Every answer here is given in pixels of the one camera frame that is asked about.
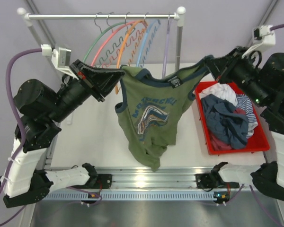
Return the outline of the green hanger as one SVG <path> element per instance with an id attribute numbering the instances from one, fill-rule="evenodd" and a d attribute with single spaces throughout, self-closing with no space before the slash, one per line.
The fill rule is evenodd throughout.
<path id="1" fill-rule="evenodd" d="M 126 21 L 126 18 L 124 19 L 124 22 L 118 22 L 115 23 L 113 25 L 110 25 L 108 23 L 108 20 L 110 18 L 110 16 L 112 15 L 112 13 L 109 13 L 108 16 L 106 17 L 106 23 L 107 23 L 107 28 L 105 30 L 102 30 L 100 26 L 98 26 L 96 24 L 96 18 L 94 19 L 94 23 L 96 26 L 98 26 L 100 28 L 100 34 L 98 35 L 98 37 L 94 40 L 94 42 L 92 43 L 92 45 L 89 47 L 88 51 L 86 52 L 86 55 L 83 58 L 83 62 L 85 63 L 86 60 L 88 59 L 90 53 L 92 52 L 93 48 L 99 43 L 99 41 L 101 40 L 101 38 L 109 31 L 111 31 L 110 36 L 107 37 L 107 39 L 101 44 L 100 48 L 98 49 L 97 53 L 95 54 L 93 61 L 91 62 L 91 66 L 96 65 L 96 61 L 98 56 L 101 54 L 101 52 L 104 50 L 104 48 L 106 47 L 106 45 L 110 42 L 110 40 L 115 37 L 115 35 L 117 35 L 121 30 L 123 30 L 125 27 L 127 29 L 125 35 L 122 35 L 119 37 L 118 41 L 119 43 L 113 43 L 112 47 L 106 50 L 106 56 L 104 60 L 100 60 L 99 64 L 100 66 L 105 65 L 106 67 L 111 65 L 111 60 L 115 60 L 118 58 L 119 52 L 120 52 L 120 48 L 121 45 L 124 42 L 125 37 L 127 36 L 127 34 L 131 34 L 131 32 L 129 32 L 129 26 L 132 26 L 135 22 L 135 20 L 133 21 Z"/>

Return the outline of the green tank top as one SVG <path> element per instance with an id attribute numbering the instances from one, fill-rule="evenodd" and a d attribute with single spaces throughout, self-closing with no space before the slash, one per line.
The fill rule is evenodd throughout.
<path id="1" fill-rule="evenodd" d="M 174 146 L 178 122 L 195 100 L 194 90 L 209 71 L 204 60 L 156 79 L 146 68 L 123 65 L 122 101 L 115 105 L 118 123 L 132 156 L 157 171 L 160 157 Z"/>

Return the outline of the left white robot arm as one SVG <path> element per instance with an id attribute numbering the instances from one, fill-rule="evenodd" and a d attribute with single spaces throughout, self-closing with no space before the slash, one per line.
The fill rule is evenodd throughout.
<path id="1" fill-rule="evenodd" d="M 88 163 L 62 171 L 37 170 L 36 166 L 61 131 L 58 124 L 89 97 L 104 102 L 124 74 L 121 69 L 94 68 L 76 60 L 65 68 L 58 91 L 37 79 L 21 85 L 13 97 L 22 117 L 15 130 L 11 167 L 7 176 L 0 177 L 7 208 L 39 202 L 63 188 L 91 189 L 97 184 L 98 174 Z"/>

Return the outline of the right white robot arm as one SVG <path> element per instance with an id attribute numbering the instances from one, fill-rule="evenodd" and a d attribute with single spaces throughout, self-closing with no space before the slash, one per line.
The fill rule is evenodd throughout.
<path id="1" fill-rule="evenodd" d="M 211 181 L 216 187 L 228 183 L 231 169 L 243 172 L 242 183 L 251 183 L 261 194 L 284 201 L 284 53 L 273 53 L 262 68 L 254 65 L 253 54 L 259 61 L 262 52 L 254 50 L 247 56 L 246 47 L 236 47 L 222 57 L 207 56 L 204 64 L 215 81 L 221 84 L 233 82 L 251 101 L 264 110 L 260 116 L 266 121 L 275 139 L 277 160 L 259 167 L 224 163 L 213 173 Z"/>

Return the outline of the pink hanger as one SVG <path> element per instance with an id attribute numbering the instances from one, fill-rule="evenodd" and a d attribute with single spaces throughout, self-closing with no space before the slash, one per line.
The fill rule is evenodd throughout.
<path id="1" fill-rule="evenodd" d="M 131 64 L 134 61 L 135 55 L 137 53 L 137 51 L 140 49 L 140 43 L 143 39 L 143 36 L 146 32 L 146 28 L 148 26 L 147 22 L 145 22 L 146 25 L 143 25 L 142 23 L 139 23 L 131 32 L 129 38 L 127 39 L 127 43 L 125 46 L 125 50 L 123 52 L 123 54 L 125 53 L 126 50 L 130 50 L 130 57 L 129 59 L 126 61 L 127 64 Z M 127 29 L 126 27 L 121 30 L 117 35 L 115 35 L 115 37 L 113 37 L 110 42 L 106 45 L 106 47 L 104 48 L 104 50 L 101 52 L 101 54 L 98 56 L 97 61 L 96 61 L 96 65 L 94 66 L 99 66 L 101 68 L 106 68 L 105 65 L 100 66 L 99 61 L 100 60 L 104 60 L 105 56 L 106 56 L 106 50 L 112 47 L 113 43 L 119 43 L 118 39 L 120 36 L 125 35 Z M 107 32 L 105 35 L 110 36 L 111 31 Z M 114 61 L 111 60 L 111 65 L 117 63 L 117 59 L 115 59 Z"/>

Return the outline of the purple hanger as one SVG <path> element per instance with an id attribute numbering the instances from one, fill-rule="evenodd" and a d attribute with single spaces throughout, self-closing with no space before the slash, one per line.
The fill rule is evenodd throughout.
<path id="1" fill-rule="evenodd" d="M 170 35 L 170 27 L 171 27 L 171 19 L 168 18 L 167 30 L 166 30 L 166 39 L 165 39 L 165 48 L 164 48 L 164 56 L 163 56 L 163 65 L 162 65 L 162 79 L 166 76 L 166 67 L 167 67 L 167 59 L 169 52 L 169 35 Z"/>

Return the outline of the orange hanger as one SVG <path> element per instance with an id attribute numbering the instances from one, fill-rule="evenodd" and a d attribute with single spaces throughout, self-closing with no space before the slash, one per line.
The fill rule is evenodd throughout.
<path id="1" fill-rule="evenodd" d="M 127 29 L 126 31 L 126 35 L 125 35 L 125 38 L 124 38 L 124 41 L 121 45 L 121 48 L 120 48 L 120 53 L 119 53 L 119 56 L 118 56 L 118 59 L 117 59 L 117 64 L 116 64 L 116 67 L 117 68 L 120 68 L 121 66 L 121 59 L 122 59 L 122 56 L 123 56 L 123 52 L 125 50 L 125 46 L 126 46 L 126 43 L 127 43 L 127 39 L 129 38 L 130 36 L 130 33 L 132 32 L 132 30 L 139 24 L 139 23 L 142 23 L 143 25 L 146 25 L 145 21 L 140 19 L 140 20 L 137 20 L 135 21 L 130 28 Z"/>

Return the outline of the blue hanger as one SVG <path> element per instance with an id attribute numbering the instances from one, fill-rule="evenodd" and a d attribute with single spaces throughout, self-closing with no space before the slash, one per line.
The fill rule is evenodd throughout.
<path id="1" fill-rule="evenodd" d="M 142 43 L 140 45 L 140 50 L 137 58 L 136 67 L 143 68 L 148 54 L 151 49 L 151 45 L 156 36 L 156 33 L 161 25 L 161 21 L 159 19 L 153 20 L 146 28 L 146 32 L 143 36 Z"/>

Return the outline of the white garment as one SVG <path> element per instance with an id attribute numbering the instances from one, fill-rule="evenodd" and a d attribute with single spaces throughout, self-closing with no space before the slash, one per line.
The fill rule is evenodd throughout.
<path id="1" fill-rule="evenodd" d="M 238 105 L 238 100 L 235 91 L 228 84 L 214 84 L 199 93 L 199 98 L 202 99 L 208 95 L 214 95 L 222 100 Z"/>

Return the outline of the striped garment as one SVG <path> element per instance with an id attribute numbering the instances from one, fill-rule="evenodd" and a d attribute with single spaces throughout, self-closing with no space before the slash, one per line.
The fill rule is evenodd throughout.
<path id="1" fill-rule="evenodd" d="M 249 97 L 245 94 L 236 94 L 237 107 L 244 110 L 248 119 L 247 139 L 254 134 L 254 129 L 258 126 L 257 118 L 254 114 L 253 105 Z"/>

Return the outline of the white clothes rack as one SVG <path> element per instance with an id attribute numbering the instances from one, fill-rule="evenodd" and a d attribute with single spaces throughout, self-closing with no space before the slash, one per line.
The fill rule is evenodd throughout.
<path id="1" fill-rule="evenodd" d="M 173 19 L 175 21 L 177 21 L 177 47 L 180 48 L 181 47 L 181 29 L 184 26 L 184 21 L 185 21 L 185 13 L 186 13 L 186 9 L 184 7 L 179 7 L 177 9 L 177 11 L 173 14 L 114 14 L 112 13 L 112 15 L 110 16 L 109 19 L 142 19 L 142 20 L 146 20 L 146 19 Z M 28 29 L 30 30 L 31 34 L 33 35 L 34 39 L 36 40 L 36 42 L 39 45 L 42 45 L 42 41 L 39 37 L 39 35 L 37 34 L 37 32 L 35 31 L 34 27 L 33 27 L 33 20 L 56 20 L 56 19 L 61 19 L 61 20 L 67 20 L 67 19 L 106 19 L 106 17 L 108 16 L 108 14 L 102 14 L 102 13 L 97 13 L 95 15 L 92 14 L 86 14 L 86 15 L 40 15 L 40 14 L 30 14 L 27 13 L 27 11 L 24 8 L 18 8 L 17 9 L 17 14 L 21 16 L 21 18 L 23 19 L 23 21 L 25 22 L 26 26 L 28 27 Z M 24 56 L 25 54 L 30 54 L 30 53 L 35 53 L 35 52 L 41 52 L 42 53 L 42 49 L 41 47 L 39 49 L 32 49 L 32 50 L 28 50 L 23 52 L 21 55 Z M 46 59 L 49 61 L 50 65 L 53 66 L 53 64 L 50 61 L 49 57 L 46 57 Z M 66 73 L 67 75 L 78 79 L 77 76 L 70 70 L 69 72 Z"/>

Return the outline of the navy blue garment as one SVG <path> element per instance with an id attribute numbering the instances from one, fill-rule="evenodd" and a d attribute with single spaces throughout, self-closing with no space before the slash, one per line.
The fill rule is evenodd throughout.
<path id="1" fill-rule="evenodd" d="M 247 146 L 249 122 L 245 114 L 237 113 L 232 103 L 212 94 L 201 98 L 201 105 L 206 126 L 216 139 L 232 149 Z"/>

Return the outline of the aluminium mounting rail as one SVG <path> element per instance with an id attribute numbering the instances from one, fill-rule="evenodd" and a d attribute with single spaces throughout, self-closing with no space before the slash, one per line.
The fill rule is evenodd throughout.
<path id="1" fill-rule="evenodd" d="M 163 167 L 153 172 L 146 167 L 97 167 L 99 174 L 111 174 L 111 190 L 195 189 L 196 174 L 209 173 L 212 166 Z"/>

